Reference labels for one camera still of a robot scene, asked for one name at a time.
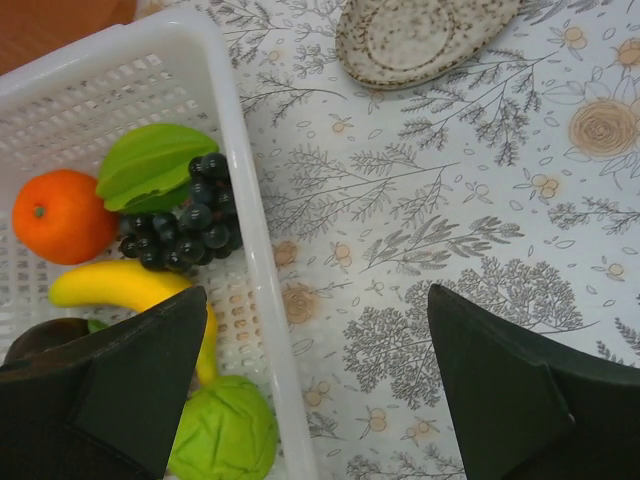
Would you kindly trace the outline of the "green starfruit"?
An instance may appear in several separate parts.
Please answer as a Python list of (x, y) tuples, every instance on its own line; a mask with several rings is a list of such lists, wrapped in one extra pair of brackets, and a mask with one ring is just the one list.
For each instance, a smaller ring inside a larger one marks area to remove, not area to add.
[(123, 135), (105, 156), (96, 195), (113, 212), (170, 209), (186, 198), (189, 162), (219, 146), (190, 127), (156, 123)]

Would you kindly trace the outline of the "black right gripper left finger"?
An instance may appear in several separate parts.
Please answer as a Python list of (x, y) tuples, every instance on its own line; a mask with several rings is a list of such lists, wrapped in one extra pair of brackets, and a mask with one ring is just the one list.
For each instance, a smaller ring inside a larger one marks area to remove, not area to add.
[(1, 368), (4, 479), (160, 479), (207, 319), (190, 287)]

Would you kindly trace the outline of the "dark grape bunch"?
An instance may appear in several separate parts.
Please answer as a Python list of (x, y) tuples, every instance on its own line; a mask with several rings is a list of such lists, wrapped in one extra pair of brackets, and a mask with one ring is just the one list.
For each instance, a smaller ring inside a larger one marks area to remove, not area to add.
[(172, 211), (122, 218), (119, 252), (151, 271), (184, 273), (243, 246), (227, 158), (219, 152), (188, 164), (186, 203)]

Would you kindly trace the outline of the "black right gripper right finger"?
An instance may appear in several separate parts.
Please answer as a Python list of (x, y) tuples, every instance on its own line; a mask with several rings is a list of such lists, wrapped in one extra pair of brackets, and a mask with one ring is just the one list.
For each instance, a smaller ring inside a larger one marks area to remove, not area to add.
[(428, 322), (469, 479), (636, 479), (639, 371), (438, 284)]

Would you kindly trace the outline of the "yellow banana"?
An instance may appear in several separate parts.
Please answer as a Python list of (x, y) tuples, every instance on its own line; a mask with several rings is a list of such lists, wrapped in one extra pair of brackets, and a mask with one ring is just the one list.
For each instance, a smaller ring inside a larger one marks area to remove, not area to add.
[(137, 313), (190, 288), (192, 282), (172, 272), (153, 272), (136, 260), (105, 260), (73, 268), (49, 289), (56, 307), (110, 305)]

